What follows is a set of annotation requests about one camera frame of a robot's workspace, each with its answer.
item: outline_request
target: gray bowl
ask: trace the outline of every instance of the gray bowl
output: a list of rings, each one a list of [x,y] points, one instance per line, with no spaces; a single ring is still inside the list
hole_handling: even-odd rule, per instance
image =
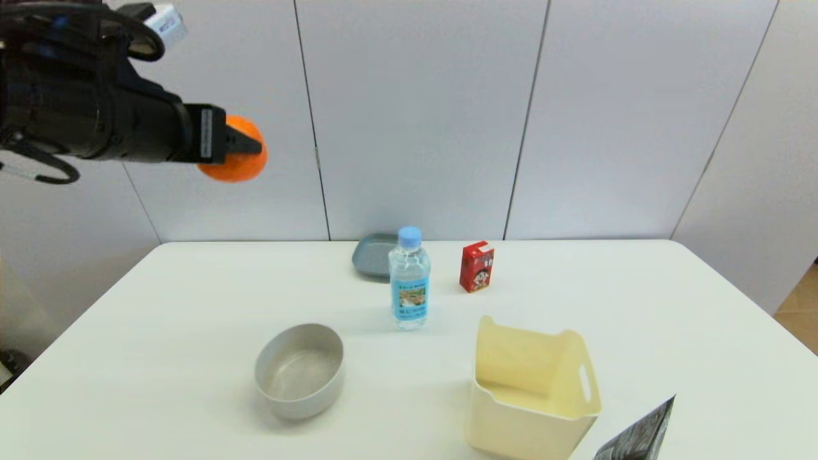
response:
[[[362,238],[353,252],[355,269],[370,277],[389,279],[389,252],[398,245],[398,235],[375,233]]]
[[[255,380],[274,415],[293,420],[317,415],[341,393],[344,343],[321,324],[291,327],[258,355]]]

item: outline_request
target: clear water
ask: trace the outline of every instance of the clear water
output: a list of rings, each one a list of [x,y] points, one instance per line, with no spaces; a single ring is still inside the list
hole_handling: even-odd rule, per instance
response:
[[[389,252],[389,280],[395,282],[411,282],[420,280],[429,276],[432,264],[429,261],[429,255],[422,246],[407,249],[398,246]],[[426,293],[426,304],[429,305],[428,292]],[[398,306],[392,305],[392,311]],[[418,329],[426,324],[426,316],[411,321],[403,321],[398,318],[394,319],[395,326],[404,331],[411,331]]]

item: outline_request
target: bottle label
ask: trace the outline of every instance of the bottle label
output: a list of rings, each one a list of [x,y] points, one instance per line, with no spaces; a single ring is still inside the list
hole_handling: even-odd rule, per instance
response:
[[[392,310],[400,321],[426,318],[429,309],[429,277],[392,281]]]

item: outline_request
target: plastic water bottle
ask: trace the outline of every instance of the plastic water bottle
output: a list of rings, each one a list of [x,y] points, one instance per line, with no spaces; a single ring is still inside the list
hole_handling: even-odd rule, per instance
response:
[[[420,229],[404,227],[398,232],[398,247],[389,252],[392,283],[392,315],[398,329],[411,331],[426,324],[429,312],[429,272],[432,265],[420,247]]]

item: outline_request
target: wooden floor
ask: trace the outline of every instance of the wooden floor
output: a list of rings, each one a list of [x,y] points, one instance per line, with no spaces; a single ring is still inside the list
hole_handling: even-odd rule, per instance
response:
[[[804,275],[781,304],[775,319],[818,354],[818,265],[812,265]]]

